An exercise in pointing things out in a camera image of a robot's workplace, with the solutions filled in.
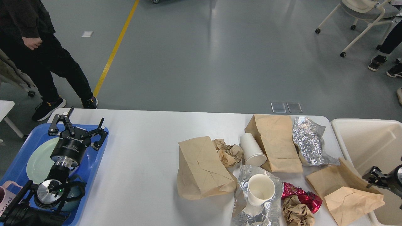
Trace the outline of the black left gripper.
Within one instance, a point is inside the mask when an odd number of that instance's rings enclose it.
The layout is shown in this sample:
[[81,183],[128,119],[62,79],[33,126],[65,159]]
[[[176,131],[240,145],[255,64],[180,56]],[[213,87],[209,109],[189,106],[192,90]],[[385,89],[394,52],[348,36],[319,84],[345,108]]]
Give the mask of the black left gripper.
[[[94,150],[99,150],[103,143],[105,142],[108,132],[102,127],[104,122],[104,118],[101,119],[99,126],[90,131],[86,131],[83,133],[82,137],[75,138],[76,135],[75,129],[70,121],[70,116],[74,110],[74,107],[69,109],[67,114],[56,114],[49,126],[48,135],[56,136],[59,135],[59,141],[57,142],[50,158],[53,162],[58,161],[67,161],[71,160],[72,165],[80,165],[82,159],[84,157],[85,151],[88,147],[92,147]],[[62,132],[57,127],[57,124],[62,122],[65,130],[67,130],[69,135],[61,135]],[[99,135],[100,139],[92,142],[92,137]]]

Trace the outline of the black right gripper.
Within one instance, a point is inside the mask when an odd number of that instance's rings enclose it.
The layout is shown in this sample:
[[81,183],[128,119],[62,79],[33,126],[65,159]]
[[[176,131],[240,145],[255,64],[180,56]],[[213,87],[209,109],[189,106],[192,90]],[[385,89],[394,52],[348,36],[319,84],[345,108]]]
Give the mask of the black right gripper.
[[402,165],[397,166],[388,174],[383,174],[377,166],[372,166],[362,179],[368,182],[366,188],[377,186],[383,189],[389,189],[392,193],[402,196]]

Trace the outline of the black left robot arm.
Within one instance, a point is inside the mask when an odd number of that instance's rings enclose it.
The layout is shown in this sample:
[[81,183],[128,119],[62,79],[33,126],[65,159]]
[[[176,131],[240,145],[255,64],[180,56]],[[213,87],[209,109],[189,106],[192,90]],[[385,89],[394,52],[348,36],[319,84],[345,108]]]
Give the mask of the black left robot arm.
[[2,226],[76,226],[82,217],[108,129],[73,124],[74,108],[37,126],[6,171]]

